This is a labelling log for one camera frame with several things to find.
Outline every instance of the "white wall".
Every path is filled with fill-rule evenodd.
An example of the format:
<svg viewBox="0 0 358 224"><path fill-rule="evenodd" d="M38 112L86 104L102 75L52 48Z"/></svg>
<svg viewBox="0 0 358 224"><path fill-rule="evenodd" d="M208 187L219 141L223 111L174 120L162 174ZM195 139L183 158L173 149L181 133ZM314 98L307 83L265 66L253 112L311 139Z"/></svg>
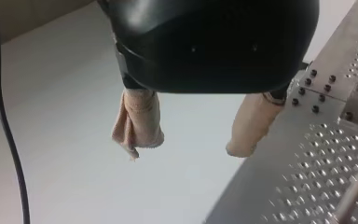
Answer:
<svg viewBox="0 0 358 224"><path fill-rule="evenodd" d="M352 3L322 0L307 60ZM173 94L160 95L165 144L129 161L110 139L122 84L109 22L96 4L5 44L3 55L33 223L201 223L242 162L227 156L225 144L243 96ZM21 204L0 126L4 223L21 223Z"/></svg>

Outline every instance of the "white surface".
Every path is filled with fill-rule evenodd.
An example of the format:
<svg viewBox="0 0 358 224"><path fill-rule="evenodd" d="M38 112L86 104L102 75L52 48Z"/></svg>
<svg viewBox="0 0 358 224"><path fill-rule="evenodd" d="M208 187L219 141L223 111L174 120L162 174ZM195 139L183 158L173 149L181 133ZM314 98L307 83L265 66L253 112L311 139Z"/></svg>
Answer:
<svg viewBox="0 0 358 224"><path fill-rule="evenodd" d="M307 60L352 2L322 0ZM110 139L122 84L109 23L95 4L5 44L3 54L33 223L198 224L241 164L225 152L241 95L160 95L166 142L129 161ZM4 223L21 223L21 204L0 126Z"/></svg>

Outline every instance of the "black cable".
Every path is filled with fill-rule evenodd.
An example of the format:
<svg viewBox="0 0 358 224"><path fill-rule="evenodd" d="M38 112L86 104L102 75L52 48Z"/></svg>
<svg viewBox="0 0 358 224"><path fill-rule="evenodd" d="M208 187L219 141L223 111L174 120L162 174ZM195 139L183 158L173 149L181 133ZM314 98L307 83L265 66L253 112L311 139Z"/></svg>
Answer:
<svg viewBox="0 0 358 224"><path fill-rule="evenodd" d="M5 111L4 99L2 96L2 57L1 57L1 40L0 40L0 119L2 126L7 137L7 142L10 147L11 156L13 157L14 166L16 168L17 178L20 186L20 196L22 203L22 216L23 223L30 224L30 210L28 204L28 195L27 188L25 185L24 173L21 167L21 161L19 157L19 152L17 151L16 144L14 142L13 134L11 133L10 127L7 122L7 115Z"/></svg>

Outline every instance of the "beige finger pad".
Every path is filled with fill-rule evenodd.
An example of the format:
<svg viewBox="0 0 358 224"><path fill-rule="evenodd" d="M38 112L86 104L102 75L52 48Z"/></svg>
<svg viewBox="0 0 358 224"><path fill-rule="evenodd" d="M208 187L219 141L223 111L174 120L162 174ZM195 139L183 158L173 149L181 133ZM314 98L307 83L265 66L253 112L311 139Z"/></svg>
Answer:
<svg viewBox="0 0 358 224"><path fill-rule="evenodd" d="M159 120L159 101L155 92L124 90L112 138L136 159L139 157L137 147L159 147L164 142Z"/></svg>
<svg viewBox="0 0 358 224"><path fill-rule="evenodd" d="M240 158L251 156L257 142L269 132L269 126L282 109L283 105L271 103L263 93L246 95L232 125L228 155Z"/></svg>

